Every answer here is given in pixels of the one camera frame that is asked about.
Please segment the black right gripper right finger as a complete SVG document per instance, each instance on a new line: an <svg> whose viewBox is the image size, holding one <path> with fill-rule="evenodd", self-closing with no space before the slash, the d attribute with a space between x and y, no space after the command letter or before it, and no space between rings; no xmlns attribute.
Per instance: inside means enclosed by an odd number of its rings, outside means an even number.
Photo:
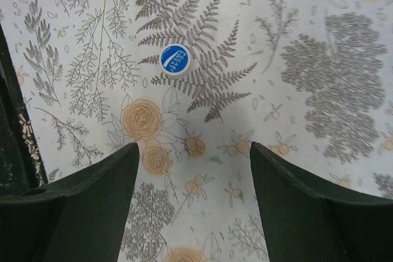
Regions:
<svg viewBox="0 0 393 262"><path fill-rule="evenodd" d="M270 261L392 261L392 200L344 188L253 142Z"/></svg>

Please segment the blue white cap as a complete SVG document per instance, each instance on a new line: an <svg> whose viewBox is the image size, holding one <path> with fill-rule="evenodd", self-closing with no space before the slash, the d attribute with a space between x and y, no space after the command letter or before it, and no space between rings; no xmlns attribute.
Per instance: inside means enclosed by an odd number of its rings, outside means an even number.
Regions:
<svg viewBox="0 0 393 262"><path fill-rule="evenodd" d="M192 56L181 44L169 44L159 55L160 70L174 78L185 77L191 69Z"/></svg>

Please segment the floral tablecloth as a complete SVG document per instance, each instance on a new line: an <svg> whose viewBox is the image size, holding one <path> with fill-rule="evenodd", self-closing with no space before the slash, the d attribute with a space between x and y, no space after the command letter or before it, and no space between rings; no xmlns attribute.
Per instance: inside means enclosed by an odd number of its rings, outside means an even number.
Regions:
<svg viewBox="0 0 393 262"><path fill-rule="evenodd" d="M392 0L1 0L1 197L136 143L117 261L270 261L253 142L392 200Z"/></svg>

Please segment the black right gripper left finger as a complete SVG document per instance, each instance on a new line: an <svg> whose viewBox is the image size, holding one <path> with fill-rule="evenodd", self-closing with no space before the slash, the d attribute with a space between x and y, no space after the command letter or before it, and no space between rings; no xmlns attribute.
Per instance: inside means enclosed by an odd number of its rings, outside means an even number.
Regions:
<svg viewBox="0 0 393 262"><path fill-rule="evenodd" d="M60 180L1 197L1 261L117 261L138 166L131 143Z"/></svg>

